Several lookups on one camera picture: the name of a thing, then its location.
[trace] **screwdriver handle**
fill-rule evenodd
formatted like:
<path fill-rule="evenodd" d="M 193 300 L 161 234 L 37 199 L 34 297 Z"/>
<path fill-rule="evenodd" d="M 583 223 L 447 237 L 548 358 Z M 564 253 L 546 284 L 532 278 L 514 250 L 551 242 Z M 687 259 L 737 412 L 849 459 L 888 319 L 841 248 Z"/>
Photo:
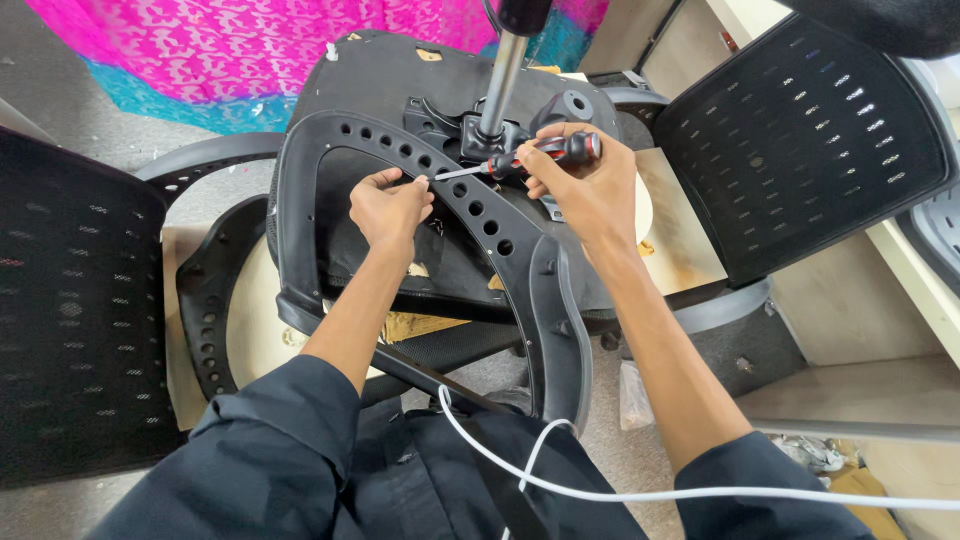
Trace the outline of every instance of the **screwdriver handle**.
<path fill-rule="evenodd" d="M 535 148 L 553 158 L 560 167 L 583 165 L 600 159 L 600 135 L 591 132 L 574 132 L 569 137 L 551 136 L 539 141 Z M 498 154 L 487 160 L 490 175 L 502 180 L 509 174 L 525 173 L 516 152 Z"/>

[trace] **red and black screwdriver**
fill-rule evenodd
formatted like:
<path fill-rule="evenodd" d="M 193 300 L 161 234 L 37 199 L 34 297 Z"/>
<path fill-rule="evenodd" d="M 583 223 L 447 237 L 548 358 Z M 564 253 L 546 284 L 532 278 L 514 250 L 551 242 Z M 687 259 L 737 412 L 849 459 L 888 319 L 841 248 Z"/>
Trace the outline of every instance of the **red and black screwdriver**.
<path fill-rule="evenodd" d="M 600 136 L 590 132 L 574 132 L 569 137 L 551 136 L 539 141 L 535 148 L 553 158 L 560 167 L 582 165 L 600 159 Z M 497 154 L 485 163 L 469 169 L 437 175 L 434 181 L 456 178 L 467 174 L 489 174 L 496 180 L 502 180 L 509 174 L 525 173 L 523 164 L 516 158 L 516 152 Z"/>

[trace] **person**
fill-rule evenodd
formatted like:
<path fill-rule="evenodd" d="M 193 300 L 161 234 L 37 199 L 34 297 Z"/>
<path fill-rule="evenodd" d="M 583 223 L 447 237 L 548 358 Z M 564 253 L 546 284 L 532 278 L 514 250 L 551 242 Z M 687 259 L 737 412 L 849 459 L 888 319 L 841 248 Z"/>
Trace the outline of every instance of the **person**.
<path fill-rule="evenodd" d="M 595 131 L 555 124 L 543 138 Z M 598 132 L 596 163 L 563 171 L 529 142 L 517 152 L 529 196 L 552 194 L 613 298 L 678 489 L 824 487 L 751 429 L 694 349 L 636 252 L 634 154 Z M 233 396 L 218 396 L 190 434 L 115 506 L 91 538 L 646 538 L 623 503 L 527 485 L 474 454 L 442 413 L 401 413 L 398 399 L 360 410 L 377 336 L 432 211 L 428 181 L 399 169 L 350 194 L 370 251 L 299 356 Z M 523 467 L 544 423 L 484 412 L 460 422 Z M 636 457 L 643 466 L 643 456 Z M 613 490 L 572 433 L 552 430 L 535 476 Z M 677 501 L 687 538 L 873 538 L 843 506 L 787 499 Z"/>

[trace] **mesh backrest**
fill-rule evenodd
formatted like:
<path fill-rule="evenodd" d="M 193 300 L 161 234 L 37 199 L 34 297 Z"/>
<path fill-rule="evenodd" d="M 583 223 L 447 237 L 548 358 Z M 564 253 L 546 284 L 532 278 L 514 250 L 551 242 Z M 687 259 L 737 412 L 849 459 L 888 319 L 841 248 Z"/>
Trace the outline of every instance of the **mesh backrest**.
<path fill-rule="evenodd" d="M 942 120 L 903 69 L 793 15 L 663 111 L 654 140 L 734 285 L 953 182 Z"/>
<path fill-rule="evenodd" d="M 145 465 L 180 442 L 157 235 L 134 177 L 0 128 L 0 485 Z"/>

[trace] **patterned cloth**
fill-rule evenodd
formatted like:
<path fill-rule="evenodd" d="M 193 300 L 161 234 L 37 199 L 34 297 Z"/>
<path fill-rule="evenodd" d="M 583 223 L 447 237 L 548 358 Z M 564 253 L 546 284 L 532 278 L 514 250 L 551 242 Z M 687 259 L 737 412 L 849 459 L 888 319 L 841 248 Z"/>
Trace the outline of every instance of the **patterned cloth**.
<path fill-rule="evenodd" d="M 609 0 L 555 0 L 528 58 L 576 68 Z M 120 110 L 221 134 L 282 132 L 326 44 L 362 28 L 486 56 L 481 0 L 26 0 Z"/>

